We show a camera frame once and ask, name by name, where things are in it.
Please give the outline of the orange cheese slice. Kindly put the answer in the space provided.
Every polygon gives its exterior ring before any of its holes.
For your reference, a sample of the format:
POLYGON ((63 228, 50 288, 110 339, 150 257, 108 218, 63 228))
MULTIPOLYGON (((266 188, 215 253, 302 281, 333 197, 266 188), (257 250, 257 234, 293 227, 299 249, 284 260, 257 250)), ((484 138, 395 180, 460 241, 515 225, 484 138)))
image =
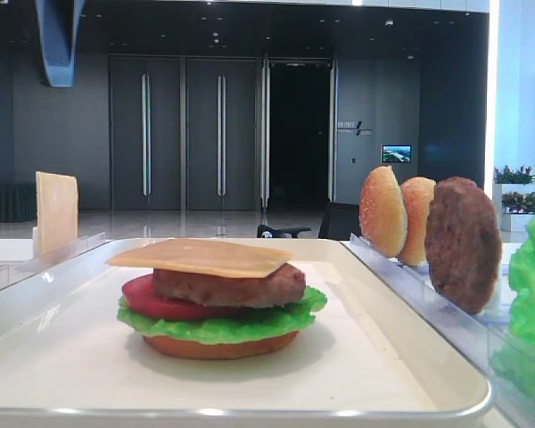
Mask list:
POLYGON ((78 182, 73 176, 36 172, 38 255, 78 239, 78 182))
POLYGON ((292 259, 289 251, 218 239, 168 239, 124 251, 114 267, 153 268, 227 278, 265 278, 292 259))

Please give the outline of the brown meat patty on tray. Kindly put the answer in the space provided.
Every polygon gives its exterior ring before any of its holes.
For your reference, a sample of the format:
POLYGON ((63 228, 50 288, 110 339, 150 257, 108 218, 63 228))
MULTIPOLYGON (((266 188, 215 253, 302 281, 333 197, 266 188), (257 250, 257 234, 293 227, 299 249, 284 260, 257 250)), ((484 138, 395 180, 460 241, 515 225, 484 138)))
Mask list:
POLYGON ((288 263, 264 278, 228 278, 155 269, 152 285, 163 296, 205 307, 265 309, 300 300, 306 289, 306 277, 288 263))

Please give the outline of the green lettuce leaf on tray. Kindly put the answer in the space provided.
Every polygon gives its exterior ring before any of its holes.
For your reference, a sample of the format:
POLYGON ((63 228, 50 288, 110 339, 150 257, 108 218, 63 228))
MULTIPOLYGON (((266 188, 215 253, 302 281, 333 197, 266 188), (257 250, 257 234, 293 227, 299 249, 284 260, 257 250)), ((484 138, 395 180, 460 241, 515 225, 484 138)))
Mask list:
POLYGON ((194 321, 167 321, 137 314, 123 298, 117 319, 138 333, 153 337, 164 335, 180 341, 205 345, 255 342, 303 330, 313 325, 314 314, 327 303, 325 294, 308 286, 303 297, 283 307, 250 309, 237 317, 208 318, 194 321))

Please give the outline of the red tomato slice on tray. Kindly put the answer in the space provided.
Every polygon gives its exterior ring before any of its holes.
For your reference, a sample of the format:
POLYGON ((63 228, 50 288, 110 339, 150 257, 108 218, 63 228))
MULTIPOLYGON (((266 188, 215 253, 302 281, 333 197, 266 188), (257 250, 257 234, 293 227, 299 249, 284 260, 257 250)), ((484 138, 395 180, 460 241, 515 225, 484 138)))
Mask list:
POLYGON ((152 274, 126 282, 122 297, 135 313, 168 321, 194 321, 208 318, 235 317, 243 308, 204 307, 189 300, 172 299, 159 295, 153 289, 152 274))

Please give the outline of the brown meat patty standing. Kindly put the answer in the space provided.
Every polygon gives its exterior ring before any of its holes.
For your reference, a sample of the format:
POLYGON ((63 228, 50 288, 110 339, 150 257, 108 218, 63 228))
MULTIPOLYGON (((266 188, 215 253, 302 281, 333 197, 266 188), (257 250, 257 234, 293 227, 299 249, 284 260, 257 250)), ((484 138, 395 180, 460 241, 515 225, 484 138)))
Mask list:
POLYGON ((434 187, 424 248, 436 292, 480 313, 494 292, 502 242, 493 203, 474 181, 451 177, 434 187))

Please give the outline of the black office chair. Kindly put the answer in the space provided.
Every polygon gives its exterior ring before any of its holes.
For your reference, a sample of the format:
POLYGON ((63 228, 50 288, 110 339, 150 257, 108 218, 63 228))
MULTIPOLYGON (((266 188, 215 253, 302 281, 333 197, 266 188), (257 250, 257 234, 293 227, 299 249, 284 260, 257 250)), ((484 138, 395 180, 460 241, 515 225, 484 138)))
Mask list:
POLYGON ((348 241, 360 236, 357 204, 329 202, 324 208, 269 210, 257 227, 258 238, 318 238, 348 241))

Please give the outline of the sesame bun left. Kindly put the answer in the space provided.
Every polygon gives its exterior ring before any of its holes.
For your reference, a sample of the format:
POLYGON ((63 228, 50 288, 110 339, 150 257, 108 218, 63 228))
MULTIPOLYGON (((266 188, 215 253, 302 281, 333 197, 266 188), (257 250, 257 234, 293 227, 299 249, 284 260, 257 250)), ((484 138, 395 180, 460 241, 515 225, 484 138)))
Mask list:
POLYGON ((362 236, 387 258, 401 252, 407 238, 407 212, 390 166, 373 169, 362 187, 359 204, 362 236))

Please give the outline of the sesame bun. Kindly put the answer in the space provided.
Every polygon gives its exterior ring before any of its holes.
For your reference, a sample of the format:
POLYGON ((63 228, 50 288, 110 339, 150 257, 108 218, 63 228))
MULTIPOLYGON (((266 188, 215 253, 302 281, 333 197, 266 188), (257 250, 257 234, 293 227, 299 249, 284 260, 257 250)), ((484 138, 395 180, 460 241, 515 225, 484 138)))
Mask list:
POLYGON ((373 169, 362 187, 359 204, 362 236, 387 258, 401 252, 407 238, 407 212, 390 166, 373 169))
POLYGON ((408 266, 418 266, 426 261, 426 221, 435 186, 436 182, 426 177, 412 177, 401 186, 407 213, 407 238, 398 259, 408 266))

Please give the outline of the sesame bun right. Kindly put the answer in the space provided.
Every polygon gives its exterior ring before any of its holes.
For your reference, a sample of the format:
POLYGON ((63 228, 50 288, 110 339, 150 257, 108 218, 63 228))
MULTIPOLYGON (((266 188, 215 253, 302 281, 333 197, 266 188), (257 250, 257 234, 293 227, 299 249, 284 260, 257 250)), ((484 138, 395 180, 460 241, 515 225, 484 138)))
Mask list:
POLYGON ((398 259, 408 266, 418 266, 426 261, 426 221, 435 186, 436 182, 426 177, 412 177, 401 186, 407 213, 407 238, 398 259))

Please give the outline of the flower planter box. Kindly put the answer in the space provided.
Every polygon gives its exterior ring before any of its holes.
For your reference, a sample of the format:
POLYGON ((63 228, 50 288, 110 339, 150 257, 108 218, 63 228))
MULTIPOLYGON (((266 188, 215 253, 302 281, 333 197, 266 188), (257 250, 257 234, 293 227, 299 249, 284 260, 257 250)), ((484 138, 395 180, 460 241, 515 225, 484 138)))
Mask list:
POLYGON ((504 232, 523 232, 535 214, 535 174, 531 166, 494 168, 493 201, 504 232))

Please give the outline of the white rectangular tray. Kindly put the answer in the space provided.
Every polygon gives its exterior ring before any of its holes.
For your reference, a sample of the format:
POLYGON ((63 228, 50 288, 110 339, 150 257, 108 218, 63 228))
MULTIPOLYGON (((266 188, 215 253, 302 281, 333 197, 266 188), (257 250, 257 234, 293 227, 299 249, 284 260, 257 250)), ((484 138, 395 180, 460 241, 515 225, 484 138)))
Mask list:
POLYGON ((343 244, 265 240, 328 299, 284 350, 200 361, 117 319, 106 243, 0 291, 0 427, 478 427, 494 391, 343 244))

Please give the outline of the blue hanging structure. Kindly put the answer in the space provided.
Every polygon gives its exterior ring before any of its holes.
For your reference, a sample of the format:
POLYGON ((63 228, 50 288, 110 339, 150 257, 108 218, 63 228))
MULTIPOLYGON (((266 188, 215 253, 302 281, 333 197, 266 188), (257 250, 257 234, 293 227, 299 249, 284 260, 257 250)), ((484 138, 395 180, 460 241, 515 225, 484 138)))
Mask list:
POLYGON ((45 82, 51 87, 72 87, 76 43, 85 0, 36 0, 37 29, 45 82))

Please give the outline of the small wall screen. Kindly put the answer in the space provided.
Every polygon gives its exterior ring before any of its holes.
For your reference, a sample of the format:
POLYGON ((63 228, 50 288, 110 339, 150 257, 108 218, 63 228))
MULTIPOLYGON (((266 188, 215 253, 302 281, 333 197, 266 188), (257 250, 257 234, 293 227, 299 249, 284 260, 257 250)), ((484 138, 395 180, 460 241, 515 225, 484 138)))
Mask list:
POLYGON ((410 163, 412 161, 411 145, 383 145, 382 163, 410 163))

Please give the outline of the long clear rail left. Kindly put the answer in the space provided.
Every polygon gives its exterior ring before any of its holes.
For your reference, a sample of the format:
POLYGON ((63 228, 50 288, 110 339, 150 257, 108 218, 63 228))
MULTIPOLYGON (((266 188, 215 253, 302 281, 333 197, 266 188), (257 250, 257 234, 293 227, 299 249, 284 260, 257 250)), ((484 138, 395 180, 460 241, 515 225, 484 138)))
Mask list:
POLYGON ((32 239, 0 239, 0 291, 108 242, 105 233, 78 238, 37 256, 32 239))

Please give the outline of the long clear rail right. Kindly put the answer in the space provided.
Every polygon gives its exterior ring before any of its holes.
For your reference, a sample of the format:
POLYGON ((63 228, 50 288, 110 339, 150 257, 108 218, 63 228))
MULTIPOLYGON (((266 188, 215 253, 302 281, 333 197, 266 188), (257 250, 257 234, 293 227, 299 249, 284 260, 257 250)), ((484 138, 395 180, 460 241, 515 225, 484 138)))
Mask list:
POLYGON ((489 377, 501 415, 516 427, 535 427, 535 349, 508 331, 509 305, 503 302, 506 276, 498 283, 497 301, 480 315, 469 316, 431 288, 426 267, 406 267, 387 259, 355 235, 347 247, 489 377))

